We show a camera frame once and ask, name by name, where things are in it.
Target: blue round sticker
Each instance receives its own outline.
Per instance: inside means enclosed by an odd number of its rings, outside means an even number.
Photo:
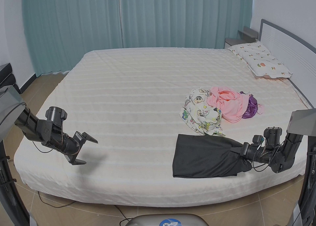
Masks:
[[[178,221],[177,219],[165,219],[163,220],[159,226],[182,226],[182,224],[180,223],[180,221]]]

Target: tile floor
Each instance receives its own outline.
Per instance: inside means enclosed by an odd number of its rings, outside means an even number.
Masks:
[[[37,78],[23,93],[22,97],[34,114],[37,114],[45,99],[64,78],[64,74],[48,74]],[[13,126],[4,140],[7,155],[13,158],[23,134]],[[40,201],[36,191],[23,184],[14,162],[10,162],[11,172],[17,179],[17,189],[26,208],[32,212],[39,226],[114,226],[119,225],[123,216],[113,205],[87,204],[76,202],[69,207],[53,208]],[[252,195],[220,204],[187,208],[152,208],[119,206],[128,217],[152,213],[192,213],[201,216],[210,226],[273,226],[286,225],[294,203],[298,200],[303,177],[298,176],[281,185]],[[71,201],[40,193],[42,200],[54,206]],[[0,204],[0,225],[13,225]]]

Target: curtain fold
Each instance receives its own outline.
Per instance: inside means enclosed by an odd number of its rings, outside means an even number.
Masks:
[[[22,0],[36,75],[71,70],[92,50],[122,48],[119,0]]]
[[[223,48],[251,10],[252,0],[121,0],[123,45]]]

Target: white bed sheet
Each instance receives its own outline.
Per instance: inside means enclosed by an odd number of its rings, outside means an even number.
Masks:
[[[133,48],[91,51],[50,94],[37,116],[50,106],[68,113],[64,132],[87,132],[86,142],[70,165],[61,153],[40,153],[25,137],[14,156],[22,181],[30,188],[89,203],[184,207],[224,202],[288,181],[305,171],[304,137],[290,170],[267,168],[209,179],[172,177],[177,135],[196,133],[179,117],[191,89],[214,85],[252,92],[265,105],[263,115],[231,124],[222,119],[227,137],[251,142],[268,126],[283,129],[291,112],[307,107],[287,79],[254,77],[230,50]]]

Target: white wall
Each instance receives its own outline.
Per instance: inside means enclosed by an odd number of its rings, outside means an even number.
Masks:
[[[250,27],[266,19],[316,47],[316,0],[253,0]]]
[[[35,73],[24,35],[22,0],[0,0],[0,65],[8,62],[20,88]]]

